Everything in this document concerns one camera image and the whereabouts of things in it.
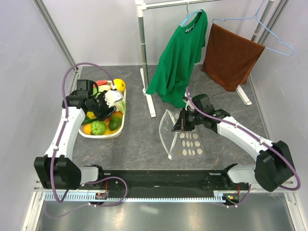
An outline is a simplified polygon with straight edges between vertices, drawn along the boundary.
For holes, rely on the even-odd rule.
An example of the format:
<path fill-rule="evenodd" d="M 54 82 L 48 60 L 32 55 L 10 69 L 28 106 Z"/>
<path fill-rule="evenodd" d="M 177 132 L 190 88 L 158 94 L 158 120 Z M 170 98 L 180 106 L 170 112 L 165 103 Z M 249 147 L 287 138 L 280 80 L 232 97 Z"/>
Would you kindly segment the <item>green cucumber toy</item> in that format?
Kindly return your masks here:
<path fill-rule="evenodd" d="M 97 121 L 97 120 L 98 120 L 97 118 L 91 119 L 91 118 L 89 118 L 89 117 L 86 117 L 86 118 L 83 120 L 83 122 L 82 122 L 81 124 L 82 124 L 82 125 L 90 124 L 90 123 L 92 123 L 92 122 L 94 122 L 94 121 Z"/>

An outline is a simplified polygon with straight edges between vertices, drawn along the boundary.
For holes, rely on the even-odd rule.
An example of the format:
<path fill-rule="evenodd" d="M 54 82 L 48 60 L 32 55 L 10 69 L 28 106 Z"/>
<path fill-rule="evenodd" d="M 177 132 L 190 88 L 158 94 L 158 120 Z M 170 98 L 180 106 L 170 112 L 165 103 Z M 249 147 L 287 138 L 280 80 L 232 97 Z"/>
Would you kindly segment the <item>clear polka dot zip bag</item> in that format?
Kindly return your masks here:
<path fill-rule="evenodd" d="M 159 136 L 169 160 L 192 159 L 205 155 L 204 146 L 197 129 L 193 131 L 172 131 L 179 113 L 165 110 L 160 124 Z"/>

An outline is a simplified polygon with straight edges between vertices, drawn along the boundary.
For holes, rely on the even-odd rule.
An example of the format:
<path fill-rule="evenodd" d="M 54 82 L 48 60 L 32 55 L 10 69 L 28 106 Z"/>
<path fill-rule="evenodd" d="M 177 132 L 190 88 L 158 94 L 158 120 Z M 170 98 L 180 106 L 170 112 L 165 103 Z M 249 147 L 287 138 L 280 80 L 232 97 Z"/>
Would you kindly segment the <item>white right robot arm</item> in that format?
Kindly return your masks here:
<path fill-rule="evenodd" d="M 216 110 L 206 94 L 191 97 L 186 93 L 183 100 L 186 105 L 180 111 L 173 132 L 185 135 L 202 125 L 237 144 L 255 161 L 253 165 L 230 167 L 220 177 L 223 188 L 229 190 L 238 183 L 257 183 L 268 192 L 279 187 L 294 191 L 300 188 L 300 178 L 285 142 L 273 142 L 247 129 L 225 110 Z M 284 186 L 291 177 L 295 177 L 297 185 L 293 188 Z"/>

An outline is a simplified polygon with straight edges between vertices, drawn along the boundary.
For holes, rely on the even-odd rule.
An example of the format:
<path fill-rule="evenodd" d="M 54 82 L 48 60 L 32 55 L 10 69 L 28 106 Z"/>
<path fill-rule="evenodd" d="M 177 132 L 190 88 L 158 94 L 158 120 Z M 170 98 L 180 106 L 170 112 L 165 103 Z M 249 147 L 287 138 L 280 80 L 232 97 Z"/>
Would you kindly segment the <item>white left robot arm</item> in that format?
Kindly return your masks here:
<path fill-rule="evenodd" d="M 101 121 L 116 111 L 116 103 L 124 95 L 112 86 L 109 90 L 98 92 L 98 85 L 92 80 L 78 80 L 77 88 L 65 96 L 62 115 L 44 156 L 36 157 L 34 168 L 44 189 L 76 190 L 83 182 L 95 189 L 105 185 L 105 176 L 98 167 L 82 170 L 72 161 L 73 148 L 79 128 L 87 112 L 91 111 Z"/>

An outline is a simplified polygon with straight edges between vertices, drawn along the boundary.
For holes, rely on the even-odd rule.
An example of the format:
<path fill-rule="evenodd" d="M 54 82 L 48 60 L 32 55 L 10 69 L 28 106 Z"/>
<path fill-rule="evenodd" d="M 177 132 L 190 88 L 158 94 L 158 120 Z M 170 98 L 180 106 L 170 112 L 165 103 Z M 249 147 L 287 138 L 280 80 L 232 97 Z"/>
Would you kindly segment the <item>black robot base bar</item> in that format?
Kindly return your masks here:
<path fill-rule="evenodd" d="M 128 197 L 210 197 L 214 191 L 246 191 L 247 183 L 234 183 L 223 170 L 103 170 L 98 179 L 120 177 L 128 186 Z"/>

